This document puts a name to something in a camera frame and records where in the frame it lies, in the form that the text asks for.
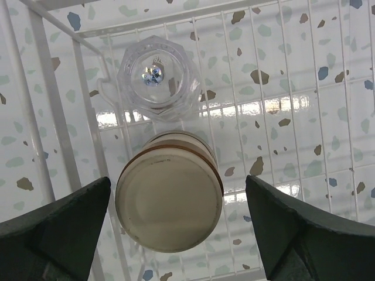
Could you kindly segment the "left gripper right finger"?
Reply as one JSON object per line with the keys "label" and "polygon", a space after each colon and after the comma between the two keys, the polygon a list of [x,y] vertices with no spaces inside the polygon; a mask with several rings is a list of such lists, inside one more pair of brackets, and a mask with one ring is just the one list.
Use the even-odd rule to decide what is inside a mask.
{"label": "left gripper right finger", "polygon": [[374,280],[374,226],[291,197],[256,176],[246,195],[267,280]]}

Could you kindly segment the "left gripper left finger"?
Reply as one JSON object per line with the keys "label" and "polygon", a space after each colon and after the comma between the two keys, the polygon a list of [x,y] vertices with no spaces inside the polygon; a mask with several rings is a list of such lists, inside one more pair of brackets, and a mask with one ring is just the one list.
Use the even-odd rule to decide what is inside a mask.
{"label": "left gripper left finger", "polygon": [[111,195],[101,177],[1,223],[1,280],[87,280]]}

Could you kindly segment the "cream brown metal cup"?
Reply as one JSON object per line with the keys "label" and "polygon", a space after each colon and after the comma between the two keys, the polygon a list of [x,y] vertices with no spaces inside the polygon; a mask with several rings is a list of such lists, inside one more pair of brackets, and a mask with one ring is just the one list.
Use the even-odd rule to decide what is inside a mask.
{"label": "cream brown metal cup", "polygon": [[155,135],[122,170],[115,208],[125,233],[162,253],[201,244],[215,229],[224,188],[211,147],[187,131]]}

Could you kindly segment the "clear plastic cup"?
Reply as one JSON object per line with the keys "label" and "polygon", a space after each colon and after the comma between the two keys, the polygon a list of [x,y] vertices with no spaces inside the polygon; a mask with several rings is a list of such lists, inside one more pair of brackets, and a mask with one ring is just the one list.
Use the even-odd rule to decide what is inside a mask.
{"label": "clear plastic cup", "polygon": [[192,113],[202,94],[202,79],[187,51],[159,36],[125,50],[117,80],[127,105],[163,122]]}

